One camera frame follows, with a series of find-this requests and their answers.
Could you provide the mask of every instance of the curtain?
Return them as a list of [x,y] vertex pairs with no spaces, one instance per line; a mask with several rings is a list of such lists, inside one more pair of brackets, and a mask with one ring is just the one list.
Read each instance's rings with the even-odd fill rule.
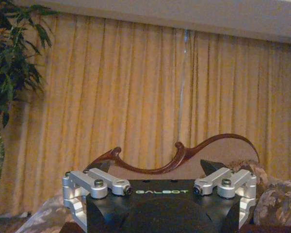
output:
[[291,45],[192,31],[187,53],[180,140],[240,134],[269,175],[291,179]]
[[44,94],[17,103],[4,132],[0,212],[35,211],[66,171],[116,146],[143,168],[175,154],[185,30],[74,15],[48,25]]
[[47,23],[53,46],[35,58],[45,91],[27,92],[3,132],[0,213],[37,210],[66,171],[116,146],[156,168],[176,141],[219,133],[246,136],[270,174],[291,179],[291,45],[68,14]]

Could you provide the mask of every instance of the carved wooden trim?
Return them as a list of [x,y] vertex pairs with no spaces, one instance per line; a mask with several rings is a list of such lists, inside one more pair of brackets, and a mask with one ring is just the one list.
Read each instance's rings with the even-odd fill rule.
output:
[[89,166],[87,166],[86,169],[92,168],[93,165],[96,163],[102,163],[106,160],[112,160],[115,162],[115,164],[117,166],[134,171],[134,172],[138,172],[138,173],[146,173],[146,174],[167,173],[171,170],[176,169],[178,166],[183,164],[185,161],[192,158],[194,155],[196,155],[199,151],[201,151],[203,148],[208,146],[210,143],[217,141],[217,140],[220,140],[220,139],[223,139],[223,138],[235,138],[235,139],[245,141],[255,151],[255,153],[257,154],[257,157],[258,157],[258,161],[259,161],[259,155],[258,155],[256,148],[253,146],[253,144],[247,138],[240,136],[238,134],[225,133],[225,134],[219,134],[219,135],[213,136],[211,138],[208,138],[207,140],[203,141],[202,143],[200,143],[199,145],[197,145],[196,147],[193,147],[193,148],[187,148],[181,142],[176,142],[175,147],[177,148],[177,152],[176,152],[174,158],[165,166],[162,166],[162,167],[157,168],[157,169],[141,169],[141,168],[137,168],[137,167],[134,167],[134,166],[127,164],[119,157],[119,153],[122,151],[122,149],[120,147],[116,147],[116,148],[104,153],[103,155],[101,155],[100,157],[95,159]]

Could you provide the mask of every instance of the white ceiling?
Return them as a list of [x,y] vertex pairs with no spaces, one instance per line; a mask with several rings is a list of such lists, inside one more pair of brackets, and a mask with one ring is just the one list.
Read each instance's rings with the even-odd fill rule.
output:
[[291,0],[16,0],[61,12],[291,43]]

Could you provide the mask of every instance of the couch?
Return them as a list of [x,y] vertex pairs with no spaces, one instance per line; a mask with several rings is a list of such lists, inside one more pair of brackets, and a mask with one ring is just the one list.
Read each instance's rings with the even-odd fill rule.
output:
[[[257,205],[246,224],[291,226],[291,181],[280,181],[267,176],[259,163],[252,143],[237,134],[220,134],[194,148],[181,142],[175,144],[177,152],[172,161],[158,169],[140,169],[125,163],[119,157],[121,148],[114,148],[95,159],[85,170],[97,163],[111,162],[109,173],[125,179],[196,179],[204,176],[200,159],[221,162],[238,171],[247,169],[257,176]],[[63,207],[61,194],[47,200],[16,233],[81,232],[73,222],[70,211]]]

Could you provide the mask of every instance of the silver metal bracket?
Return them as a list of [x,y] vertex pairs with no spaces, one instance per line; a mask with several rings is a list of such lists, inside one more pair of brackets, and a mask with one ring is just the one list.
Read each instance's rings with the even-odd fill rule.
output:
[[69,208],[75,222],[87,232],[86,213],[82,200],[90,194],[92,198],[101,199],[108,195],[108,188],[119,196],[131,194],[128,180],[116,178],[98,168],[93,168],[83,173],[80,171],[68,172],[63,177],[64,206]]
[[203,179],[196,179],[194,181],[195,192],[201,196],[209,195],[212,193],[213,188],[221,182],[222,178],[230,176],[230,169],[223,167]]
[[256,204],[257,177],[247,170],[232,173],[228,168],[221,168],[203,179],[194,182],[195,192],[199,195],[212,194],[217,186],[217,194],[225,199],[230,199],[235,194],[241,196],[239,211],[239,228],[249,216],[251,206]]

